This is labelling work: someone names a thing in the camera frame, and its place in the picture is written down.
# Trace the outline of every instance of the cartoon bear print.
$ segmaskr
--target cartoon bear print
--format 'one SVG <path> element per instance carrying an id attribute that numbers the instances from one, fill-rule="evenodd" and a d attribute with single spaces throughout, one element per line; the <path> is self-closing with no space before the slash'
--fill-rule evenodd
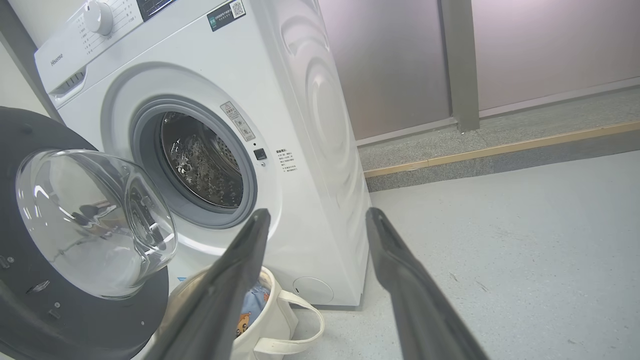
<path id="1" fill-rule="evenodd" d="M 236 337 L 245 332 L 247 326 L 249 326 L 249 315 L 251 315 L 251 313 L 240 314 L 240 320 L 238 320 L 238 327 L 236 329 Z"/>

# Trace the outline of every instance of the clothing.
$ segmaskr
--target clothing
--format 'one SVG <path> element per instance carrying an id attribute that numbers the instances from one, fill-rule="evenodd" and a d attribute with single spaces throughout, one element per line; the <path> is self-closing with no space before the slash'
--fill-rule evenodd
<path id="1" fill-rule="evenodd" d="M 258 319 L 267 304 L 267 300 L 269 300 L 269 290 L 265 289 L 259 282 L 256 282 L 249 292 L 244 295 L 236 337 L 245 332 Z"/>

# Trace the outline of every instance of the control panel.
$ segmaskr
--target control panel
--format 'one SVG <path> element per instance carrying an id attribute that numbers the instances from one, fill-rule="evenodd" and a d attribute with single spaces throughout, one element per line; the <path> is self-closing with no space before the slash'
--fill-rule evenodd
<path id="1" fill-rule="evenodd" d="M 136 0 L 87 1 L 35 54 L 47 93 L 72 89 L 69 79 L 142 23 Z"/>
<path id="2" fill-rule="evenodd" d="M 138 0 L 142 20 L 147 21 L 175 0 Z"/>

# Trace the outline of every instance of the wooden baseboard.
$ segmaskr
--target wooden baseboard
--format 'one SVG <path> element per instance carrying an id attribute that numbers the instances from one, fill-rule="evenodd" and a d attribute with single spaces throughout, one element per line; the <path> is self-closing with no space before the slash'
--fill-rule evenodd
<path id="1" fill-rule="evenodd" d="M 577 140 L 596 138 L 599 136 L 613 135 L 613 134 L 619 134 L 619 133 L 624 133 L 627 131 L 635 131 L 635 130 L 640 130 L 640 121 L 625 122 L 622 124 L 597 127 L 594 129 L 574 131 L 571 133 L 547 136 L 544 138 L 526 140 L 523 142 L 509 143 L 506 145 L 488 147 L 486 149 L 481 149 L 481 150 L 463 152 L 461 154 L 441 156 L 439 158 L 416 161 L 408 164 L 395 165 L 392 167 L 385 167 L 385 168 L 377 168 L 374 170 L 365 171 L 364 175 L 365 177 L 387 175 L 387 174 L 393 174 L 396 172 L 411 171 L 418 168 L 430 167 L 435 165 L 443 165 L 443 164 L 454 163 L 454 162 L 463 161 L 463 160 L 483 158 L 486 156 L 505 154 L 508 152 L 535 149 L 537 147 L 544 147 L 544 146 L 555 145 L 555 144 L 566 143 L 566 142 L 574 142 Z"/>

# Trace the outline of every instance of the washing machine door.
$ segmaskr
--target washing machine door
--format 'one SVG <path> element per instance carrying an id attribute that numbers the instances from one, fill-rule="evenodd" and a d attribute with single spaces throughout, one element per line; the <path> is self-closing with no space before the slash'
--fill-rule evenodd
<path id="1" fill-rule="evenodd" d="M 130 359 L 160 324 L 170 212 L 134 163 L 43 115 L 0 107 L 0 352 Z"/>

